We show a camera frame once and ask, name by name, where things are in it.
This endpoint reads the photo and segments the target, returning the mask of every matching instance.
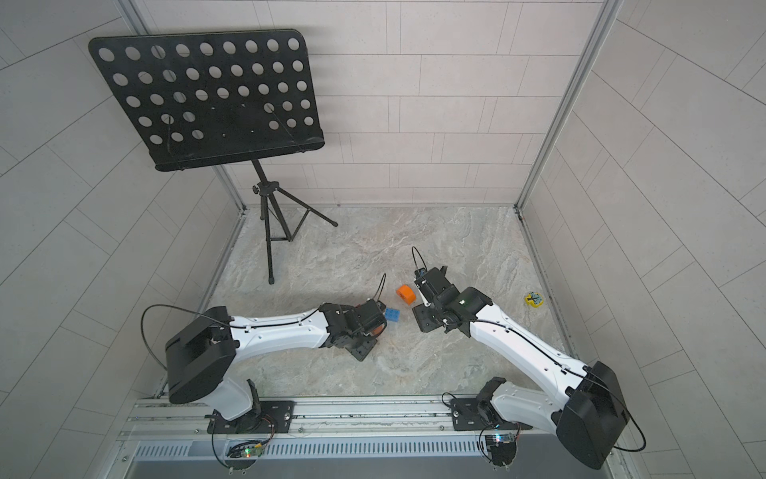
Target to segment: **tripod stand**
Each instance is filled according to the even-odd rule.
[[[268,178],[266,178],[266,173],[264,171],[263,166],[260,165],[260,160],[254,159],[252,161],[253,161],[253,166],[255,167],[255,172],[258,174],[258,179],[260,180],[257,185],[253,186],[253,193],[260,196],[260,219],[261,221],[264,221],[264,225],[266,227],[266,256],[269,261],[269,284],[274,284],[274,270],[273,270],[272,259],[271,259],[271,242],[272,241],[292,241],[293,239],[295,239],[295,236],[298,234],[298,230],[300,230],[300,227],[303,226],[303,222],[306,220],[306,216],[308,216],[309,213],[313,213],[319,216],[321,219],[327,221],[332,226],[338,226],[338,223],[336,221],[331,220],[330,218],[327,218],[325,215],[318,212],[312,206],[307,205],[305,202],[299,200],[295,196],[283,190],[280,187],[279,182],[270,182]],[[274,197],[274,192],[282,193],[287,198],[290,198],[295,203],[298,203],[299,205],[303,206],[306,209],[306,212],[303,213],[303,217],[300,219],[300,223],[298,223],[298,226],[296,226],[295,231],[293,231],[292,233],[290,232],[290,227],[287,226],[287,221],[285,221],[285,217],[282,214],[282,210],[280,209],[280,204],[277,203],[277,199]],[[285,234],[283,237],[278,237],[278,238],[271,237],[271,229],[270,229],[270,223],[269,223],[269,202],[271,202],[271,205],[274,207],[274,211],[273,211],[274,216],[277,217],[277,221],[280,223],[280,225],[282,225],[282,231],[284,231],[284,234]]]

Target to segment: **tiled wall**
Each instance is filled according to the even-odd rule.
[[[141,312],[198,307],[238,212],[210,169],[154,169],[90,63],[129,34],[110,0],[0,2],[0,28],[0,476],[79,478],[159,386]]]
[[[270,179],[315,205],[515,202],[601,7],[136,4],[152,32],[303,33],[326,145],[263,163]],[[228,168],[244,200],[257,202],[252,165]]]
[[[766,477],[765,32],[763,2],[626,0],[524,211],[644,477]]]

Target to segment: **tripod leg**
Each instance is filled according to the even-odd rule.
[[[313,214],[319,216],[321,219],[327,221],[332,226],[338,226],[338,222],[337,221],[333,221],[330,218],[327,218],[325,215],[323,215],[322,213],[320,213],[317,210],[315,210],[314,207],[312,207],[310,205],[307,205],[306,203],[304,203],[303,201],[299,200],[298,198],[296,198],[295,196],[291,195],[290,193],[286,192],[285,190],[283,190],[281,188],[278,188],[277,191],[282,193],[283,195],[285,195],[287,198],[290,198],[295,203],[298,203],[299,205],[303,206],[304,208],[306,208],[307,210],[309,210]]]
[[[266,196],[260,197],[260,210],[266,211],[268,209],[268,204],[266,200]],[[263,220],[265,221],[266,226],[266,256],[269,261],[269,284],[274,284],[274,269],[273,265],[271,264],[271,230],[269,228],[269,214],[268,212],[264,215]]]
[[[285,217],[282,214],[280,204],[277,203],[277,199],[274,198],[273,193],[269,194],[269,200],[271,200],[271,205],[274,207],[274,215],[277,217],[277,220],[279,221],[280,225],[282,225],[282,229],[285,232],[285,238],[287,238],[288,241],[292,241],[293,235],[290,234],[290,228],[287,226],[287,221],[285,221]]]

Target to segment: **blue block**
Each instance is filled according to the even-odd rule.
[[[387,307],[385,309],[385,319],[389,321],[394,321],[395,323],[399,322],[399,310],[395,310],[394,308]]]

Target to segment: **small object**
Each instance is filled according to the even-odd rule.
[[[524,301],[531,307],[540,307],[543,303],[542,295],[540,293],[529,293],[524,297]]]
[[[395,323],[399,322],[399,310],[395,310],[392,307],[387,307],[385,309],[385,319],[389,321],[394,321]]]
[[[406,284],[402,284],[401,287],[396,290],[396,294],[398,294],[399,297],[403,299],[407,304],[412,304],[415,302],[415,293],[413,292],[412,288]]]

